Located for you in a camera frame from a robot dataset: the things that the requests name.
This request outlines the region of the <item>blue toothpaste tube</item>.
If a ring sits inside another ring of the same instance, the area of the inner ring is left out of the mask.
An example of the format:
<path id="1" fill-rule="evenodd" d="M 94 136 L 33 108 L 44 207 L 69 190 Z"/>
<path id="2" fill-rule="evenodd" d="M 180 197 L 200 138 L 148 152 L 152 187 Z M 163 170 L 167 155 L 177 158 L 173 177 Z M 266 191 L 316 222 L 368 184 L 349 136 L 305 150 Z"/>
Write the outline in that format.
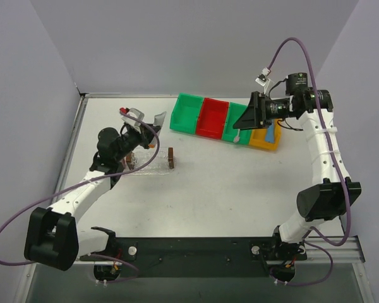
<path id="1" fill-rule="evenodd" d="M 271 123 L 271 125 L 269 125 L 269 127 L 267 128 L 265 141 L 271 144 L 275 143 L 275 124 L 274 123 Z"/>

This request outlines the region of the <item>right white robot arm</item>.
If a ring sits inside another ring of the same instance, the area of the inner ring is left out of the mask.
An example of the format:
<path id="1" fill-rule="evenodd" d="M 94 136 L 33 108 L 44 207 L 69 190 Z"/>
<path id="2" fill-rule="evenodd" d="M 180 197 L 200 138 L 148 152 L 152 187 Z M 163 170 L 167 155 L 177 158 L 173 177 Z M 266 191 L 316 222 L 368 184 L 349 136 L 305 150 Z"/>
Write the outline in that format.
<path id="1" fill-rule="evenodd" d="M 300 191 L 296 212 L 279 226 L 282 242 L 299 243 L 311 231 L 336 217 L 346 216 L 344 238 L 331 242 L 341 246 L 351 231 L 351 206 L 361 194 L 361 185 L 351 179 L 337 143 L 333 103 L 327 90 L 298 89 L 290 97 L 271 100 L 252 92 L 249 104 L 234 123 L 235 129 L 267 128 L 273 119 L 296 118 L 306 136 L 313 170 L 312 185 Z"/>

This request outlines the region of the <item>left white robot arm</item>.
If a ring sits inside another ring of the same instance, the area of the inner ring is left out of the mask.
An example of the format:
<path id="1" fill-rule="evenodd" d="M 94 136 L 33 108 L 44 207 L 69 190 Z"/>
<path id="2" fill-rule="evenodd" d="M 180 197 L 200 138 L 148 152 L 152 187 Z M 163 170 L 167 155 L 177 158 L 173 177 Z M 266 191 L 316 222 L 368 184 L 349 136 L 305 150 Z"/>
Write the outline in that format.
<path id="1" fill-rule="evenodd" d="M 30 215 L 24 256 L 27 260 L 66 271 L 81 256 L 96 253 L 111 259 L 117 251 L 114 231 L 103 227 L 78 230 L 88 209 L 120 179 L 122 163 L 136 147 L 147 149 L 155 143 L 161 124 L 135 129 L 125 123 L 120 131 L 104 128 L 98 134 L 97 152 L 83 179 L 84 185 L 72 189 L 47 208 L 38 207 Z"/>

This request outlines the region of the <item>pink cup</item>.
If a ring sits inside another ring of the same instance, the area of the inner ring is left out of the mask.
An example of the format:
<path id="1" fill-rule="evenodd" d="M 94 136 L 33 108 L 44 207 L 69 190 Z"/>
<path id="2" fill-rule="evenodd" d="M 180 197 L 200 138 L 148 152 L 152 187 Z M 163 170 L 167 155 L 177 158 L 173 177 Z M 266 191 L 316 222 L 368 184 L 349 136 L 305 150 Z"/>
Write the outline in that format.
<path id="1" fill-rule="evenodd" d="M 123 158 L 123 159 L 121 160 L 121 164 L 122 164 L 122 166 L 123 166 L 124 169 L 127 168 L 125 158 Z"/>

